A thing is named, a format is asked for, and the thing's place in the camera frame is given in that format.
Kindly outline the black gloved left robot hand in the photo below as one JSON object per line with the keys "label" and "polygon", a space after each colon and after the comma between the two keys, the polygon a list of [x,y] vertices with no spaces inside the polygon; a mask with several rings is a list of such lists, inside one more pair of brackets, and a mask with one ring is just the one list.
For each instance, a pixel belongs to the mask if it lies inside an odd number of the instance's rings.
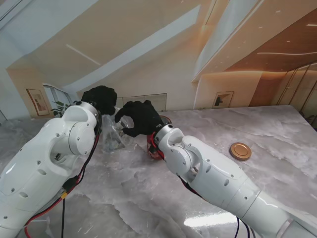
{"label": "black gloved left robot hand", "polygon": [[113,88],[97,86],[84,92],[81,101],[92,103],[102,115],[115,114],[117,93]]}

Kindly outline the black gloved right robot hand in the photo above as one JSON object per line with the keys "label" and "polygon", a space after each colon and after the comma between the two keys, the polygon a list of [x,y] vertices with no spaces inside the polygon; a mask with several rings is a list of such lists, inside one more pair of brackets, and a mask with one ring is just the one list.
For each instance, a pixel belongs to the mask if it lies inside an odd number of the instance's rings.
{"label": "black gloved right robot hand", "polygon": [[133,128],[124,128],[123,132],[131,137],[138,135],[151,135],[164,127],[164,123],[151,104],[151,101],[129,101],[115,115],[115,122],[119,122],[123,116],[131,117]]}

